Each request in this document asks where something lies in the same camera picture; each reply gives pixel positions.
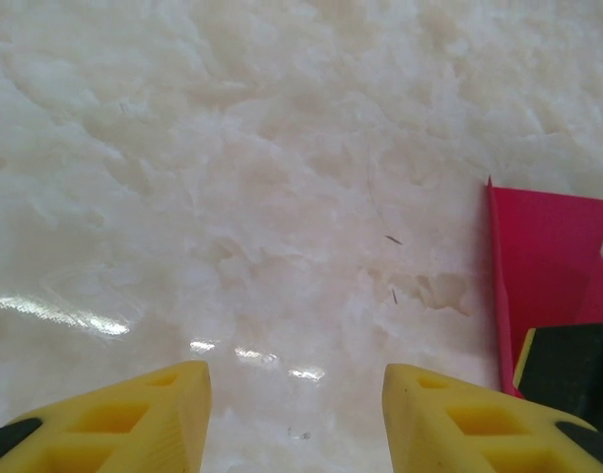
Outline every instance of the white marble floor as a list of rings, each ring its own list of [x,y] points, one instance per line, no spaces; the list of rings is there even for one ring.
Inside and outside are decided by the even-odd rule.
[[[603,197],[602,0],[0,0],[0,425],[203,359],[204,472],[389,472],[387,363],[497,384],[490,174]]]

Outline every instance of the floor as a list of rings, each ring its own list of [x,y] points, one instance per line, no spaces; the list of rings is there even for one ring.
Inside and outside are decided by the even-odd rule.
[[[603,198],[603,1],[0,0],[0,425],[206,360],[209,472],[390,472],[496,387],[484,184]]]

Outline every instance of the yellow plastic object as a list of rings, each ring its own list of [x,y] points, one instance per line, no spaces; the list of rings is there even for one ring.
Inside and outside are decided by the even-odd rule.
[[[29,412],[43,424],[0,473],[196,473],[211,409],[206,363],[187,362]]]
[[[395,473],[603,473],[556,427],[584,421],[435,372],[389,365],[382,409]]]

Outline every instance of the yellow edge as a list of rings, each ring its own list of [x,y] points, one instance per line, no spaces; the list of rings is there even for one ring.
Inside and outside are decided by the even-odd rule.
[[[529,329],[527,335],[525,335],[525,343],[522,344],[522,350],[520,351],[518,362],[514,368],[514,378],[512,383],[516,389],[518,389],[518,385],[522,379],[522,373],[525,371],[525,365],[527,364],[527,358],[529,357],[529,352],[531,351],[531,345],[534,342],[535,335],[535,328]]]

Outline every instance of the black rubber tip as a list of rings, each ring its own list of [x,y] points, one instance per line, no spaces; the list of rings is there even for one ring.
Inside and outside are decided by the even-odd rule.
[[[537,328],[518,389],[603,433],[603,324]]]
[[[603,434],[571,422],[558,422],[556,427],[603,465]]]
[[[0,458],[28,438],[36,429],[41,427],[43,421],[36,417],[0,428]]]

